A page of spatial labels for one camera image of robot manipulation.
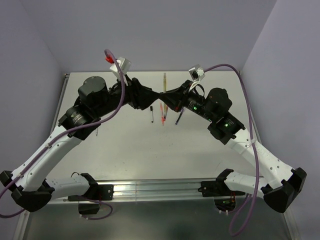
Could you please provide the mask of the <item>purple pen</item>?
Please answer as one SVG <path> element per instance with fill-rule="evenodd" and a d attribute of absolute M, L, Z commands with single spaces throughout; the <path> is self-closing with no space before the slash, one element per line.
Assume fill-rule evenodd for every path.
<path fill-rule="evenodd" d="M 179 124 L 179 122 L 180 122 L 180 120 L 181 120 L 181 117 L 182 117 L 184 111 L 185 111 L 185 109 L 182 108 L 181 111 L 180 111 L 180 113 L 179 113 L 179 115 L 178 115 L 178 118 L 177 118 L 176 121 L 175 121 L 175 125 L 178 125 L 178 124 Z"/>

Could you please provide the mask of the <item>yellow pen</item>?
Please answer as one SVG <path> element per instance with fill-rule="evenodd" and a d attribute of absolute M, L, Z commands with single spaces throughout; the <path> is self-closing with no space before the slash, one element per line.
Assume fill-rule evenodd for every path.
<path fill-rule="evenodd" d="M 163 73 L 163 92 L 167 92 L 167 73 Z"/>

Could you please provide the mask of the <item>red pen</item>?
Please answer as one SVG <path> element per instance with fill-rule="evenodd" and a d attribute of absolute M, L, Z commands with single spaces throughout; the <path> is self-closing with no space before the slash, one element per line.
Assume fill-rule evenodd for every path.
<path fill-rule="evenodd" d="M 166 104 L 163 106 L 163 110 L 164 110 L 163 119 L 166 120 L 167 114 L 168 114 L 168 106 Z"/>

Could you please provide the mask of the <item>orange pen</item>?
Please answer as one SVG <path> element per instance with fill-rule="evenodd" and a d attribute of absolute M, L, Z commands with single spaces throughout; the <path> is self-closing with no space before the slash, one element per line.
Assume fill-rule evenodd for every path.
<path fill-rule="evenodd" d="M 163 104 L 162 102 L 159 103 L 160 106 L 160 117 L 161 117 L 161 124 L 164 127 L 165 125 L 165 119 L 164 119 L 164 109 L 163 109 Z"/>

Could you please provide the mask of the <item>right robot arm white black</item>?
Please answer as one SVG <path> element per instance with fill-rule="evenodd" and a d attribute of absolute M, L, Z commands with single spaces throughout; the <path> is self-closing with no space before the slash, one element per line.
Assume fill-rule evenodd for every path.
<path fill-rule="evenodd" d="M 259 170 L 257 180 L 227 168 L 214 181 L 202 182 L 199 191 L 204 197 L 257 193 L 270 208 L 284 213 L 302 191 L 307 173 L 284 163 L 251 138 L 244 124 L 229 112 L 232 101 L 225 89 L 213 88 L 204 97 L 191 91 L 191 85 L 187 80 L 179 88 L 160 93 L 159 98 L 175 112 L 188 109 L 209 121 L 207 129 L 216 140 Z"/>

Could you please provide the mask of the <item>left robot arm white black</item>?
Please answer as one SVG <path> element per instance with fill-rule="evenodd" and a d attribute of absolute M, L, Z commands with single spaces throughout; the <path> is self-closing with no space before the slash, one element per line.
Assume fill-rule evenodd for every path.
<path fill-rule="evenodd" d="M 110 88 L 100 76 L 87 78 L 78 89 L 74 105 L 58 120 L 45 143 L 20 167 L 0 174 L 4 189 L 10 190 L 15 203 L 29 212 L 62 197 L 95 198 L 99 185 L 88 173 L 64 179 L 47 176 L 68 152 L 102 124 L 103 116 L 113 117 L 126 104 L 134 109 L 147 109 L 158 97 L 159 93 L 141 85 L 137 78 L 118 80 Z"/>

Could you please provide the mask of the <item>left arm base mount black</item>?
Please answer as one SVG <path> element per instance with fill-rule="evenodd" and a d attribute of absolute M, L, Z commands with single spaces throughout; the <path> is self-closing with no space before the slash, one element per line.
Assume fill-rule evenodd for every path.
<path fill-rule="evenodd" d="M 71 195 L 67 197 L 69 202 L 78 202 L 78 213 L 89 220 L 100 220 L 109 217 L 113 213 L 113 207 L 107 203 L 113 199 L 113 184 L 98 184 L 89 189 L 83 195 Z M 105 216 L 95 217 L 106 206 L 109 212 Z"/>

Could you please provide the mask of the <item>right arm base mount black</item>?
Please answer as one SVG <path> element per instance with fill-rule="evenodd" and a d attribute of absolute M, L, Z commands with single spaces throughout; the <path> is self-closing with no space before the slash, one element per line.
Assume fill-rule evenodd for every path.
<path fill-rule="evenodd" d="M 222 212 L 231 212 L 236 208 L 236 193 L 229 190 L 222 182 L 211 180 L 202 181 L 200 187 L 197 189 L 202 197 L 222 197 L 214 199 L 215 207 Z"/>

